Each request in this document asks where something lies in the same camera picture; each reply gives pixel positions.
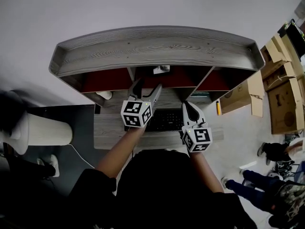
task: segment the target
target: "small box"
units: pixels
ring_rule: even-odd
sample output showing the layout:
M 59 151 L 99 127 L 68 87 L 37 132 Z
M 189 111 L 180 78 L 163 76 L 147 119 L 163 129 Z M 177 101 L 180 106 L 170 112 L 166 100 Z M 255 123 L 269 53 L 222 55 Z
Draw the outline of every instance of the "small box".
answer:
M 152 115 L 151 102 L 128 100 L 123 102 L 121 116 L 125 126 L 144 127 Z
M 278 34 L 261 49 L 261 53 L 266 61 L 265 67 L 261 69 L 263 80 L 284 63 L 291 61 L 290 54 Z
M 210 128 L 186 129 L 183 141 L 189 152 L 205 151 L 213 142 Z
M 285 63 L 270 76 L 264 79 L 264 89 L 266 92 L 286 83 L 289 79 L 295 78 L 295 73 L 290 62 Z
M 296 78 L 268 92 L 272 134 L 294 133 L 305 128 L 302 97 Z
M 263 117 L 264 86 L 261 72 L 258 71 L 248 80 L 220 98 L 222 114 L 251 104 L 252 115 Z

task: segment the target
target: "keyboard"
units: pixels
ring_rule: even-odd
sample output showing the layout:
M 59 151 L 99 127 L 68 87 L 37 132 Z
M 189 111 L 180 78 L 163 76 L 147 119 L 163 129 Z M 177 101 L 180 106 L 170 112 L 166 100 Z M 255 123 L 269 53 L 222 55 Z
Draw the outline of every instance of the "keyboard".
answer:
M 182 109 L 156 109 L 149 120 L 146 132 L 181 131 L 183 126 Z

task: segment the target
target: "forearm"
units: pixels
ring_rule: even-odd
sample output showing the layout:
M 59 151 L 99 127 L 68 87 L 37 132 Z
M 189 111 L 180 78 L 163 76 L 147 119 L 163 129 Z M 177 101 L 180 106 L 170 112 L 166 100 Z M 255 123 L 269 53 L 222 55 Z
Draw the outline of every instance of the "forearm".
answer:
M 99 162 L 96 169 L 108 177 L 117 177 L 134 147 L 140 141 L 145 128 L 131 128 Z
M 202 153 L 190 153 L 191 161 L 203 181 L 203 183 L 213 192 L 224 192 L 223 187 L 221 186 L 219 180 L 215 176 L 214 172 L 210 168 L 208 162 Z
M 291 146 L 288 146 L 286 149 L 285 149 L 285 153 L 289 154 L 289 153 L 295 153 L 295 152 L 298 152 L 298 151 L 301 151 L 303 148 L 303 140 L 291 145 Z

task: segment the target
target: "pants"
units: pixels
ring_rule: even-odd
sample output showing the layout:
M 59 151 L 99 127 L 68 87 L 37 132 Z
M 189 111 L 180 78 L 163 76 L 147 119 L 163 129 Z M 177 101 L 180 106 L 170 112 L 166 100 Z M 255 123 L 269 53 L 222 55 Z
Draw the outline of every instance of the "pants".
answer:
M 31 163 L 21 158 L 5 155 L 9 166 L 10 173 L 25 179 L 44 179 L 55 175 L 55 168 L 44 162 L 44 166 Z
M 266 153 L 267 159 L 271 161 L 289 161 L 291 158 L 284 151 L 289 144 L 280 143 L 266 143 L 264 145 L 263 151 Z
M 251 187 L 243 186 L 242 184 L 239 184 L 233 180 L 227 181 L 225 186 L 229 190 L 233 190 L 237 195 L 249 200 L 255 207 L 259 208 L 260 210 L 272 214 L 271 207 L 273 205 L 273 196 L 270 194 L 270 192 L 273 189 L 274 191 L 277 191 L 282 185 L 285 184 L 285 182 L 277 178 L 262 176 L 250 170 L 244 171 L 243 176 L 246 180 L 254 183 L 257 188 L 265 192 L 255 190 Z

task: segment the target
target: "white wall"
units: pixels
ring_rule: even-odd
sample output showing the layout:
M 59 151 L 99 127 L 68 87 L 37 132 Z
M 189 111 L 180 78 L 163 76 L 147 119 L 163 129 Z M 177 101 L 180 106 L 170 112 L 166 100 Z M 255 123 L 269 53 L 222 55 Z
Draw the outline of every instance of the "white wall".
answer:
M 55 45 L 85 34 L 142 25 L 226 31 L 263 46 L 300 0 L 0 0 L 0 88 L 41 105 L 90 101 L 48 71 Z

